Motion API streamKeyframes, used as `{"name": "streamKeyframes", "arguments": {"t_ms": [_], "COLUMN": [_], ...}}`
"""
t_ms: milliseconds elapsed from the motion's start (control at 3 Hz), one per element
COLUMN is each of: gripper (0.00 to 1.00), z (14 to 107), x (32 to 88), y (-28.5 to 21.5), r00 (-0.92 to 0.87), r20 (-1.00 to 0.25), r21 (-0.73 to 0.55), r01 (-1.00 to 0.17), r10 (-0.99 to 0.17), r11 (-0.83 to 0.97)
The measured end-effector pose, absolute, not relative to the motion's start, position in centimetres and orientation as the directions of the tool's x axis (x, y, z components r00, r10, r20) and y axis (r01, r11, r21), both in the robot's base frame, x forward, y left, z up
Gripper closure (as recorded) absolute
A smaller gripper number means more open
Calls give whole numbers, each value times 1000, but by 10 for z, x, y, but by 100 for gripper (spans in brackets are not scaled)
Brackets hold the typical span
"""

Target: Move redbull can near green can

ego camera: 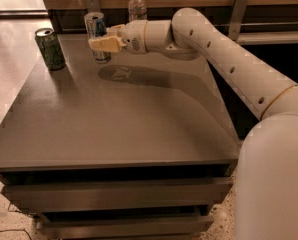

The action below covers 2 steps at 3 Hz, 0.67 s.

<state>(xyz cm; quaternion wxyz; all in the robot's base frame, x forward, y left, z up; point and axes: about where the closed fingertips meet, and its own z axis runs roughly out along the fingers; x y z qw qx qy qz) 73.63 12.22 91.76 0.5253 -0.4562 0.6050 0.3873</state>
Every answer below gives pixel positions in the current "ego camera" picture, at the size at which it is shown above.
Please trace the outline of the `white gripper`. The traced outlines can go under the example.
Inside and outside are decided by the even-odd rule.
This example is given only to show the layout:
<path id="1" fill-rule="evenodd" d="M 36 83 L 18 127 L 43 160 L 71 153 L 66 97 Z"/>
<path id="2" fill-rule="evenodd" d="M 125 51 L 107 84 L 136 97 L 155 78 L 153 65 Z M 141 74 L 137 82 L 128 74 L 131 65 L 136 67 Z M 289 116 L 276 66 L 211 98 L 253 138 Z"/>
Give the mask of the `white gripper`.
<path id="1" fill-rule="evenodd" d="M 119 24 L 108 27 L 106 29 L 107 36 L 89 39 L 89 46 L 94 51 L 119 53 L 124 47 L 132 54 L 146 54 L 145 29 L 147 23 L 147 20 L 135 20 L 126 25 Z"/>

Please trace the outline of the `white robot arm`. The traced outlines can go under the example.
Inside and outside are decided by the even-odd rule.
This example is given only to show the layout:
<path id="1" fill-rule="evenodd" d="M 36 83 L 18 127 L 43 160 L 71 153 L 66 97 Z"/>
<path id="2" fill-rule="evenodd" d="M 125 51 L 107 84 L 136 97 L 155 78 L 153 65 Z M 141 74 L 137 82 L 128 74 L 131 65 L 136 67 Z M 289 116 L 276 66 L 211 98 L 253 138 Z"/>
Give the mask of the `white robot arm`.
<path id="1" fill-rule="evenodd" d="M 94 51 L 206 58 L 257 124 L 240 149 L 236 240 L 298 240 L 298 84 L 219 32 L 199 11 L 135 20 L 92 37 Z"/>

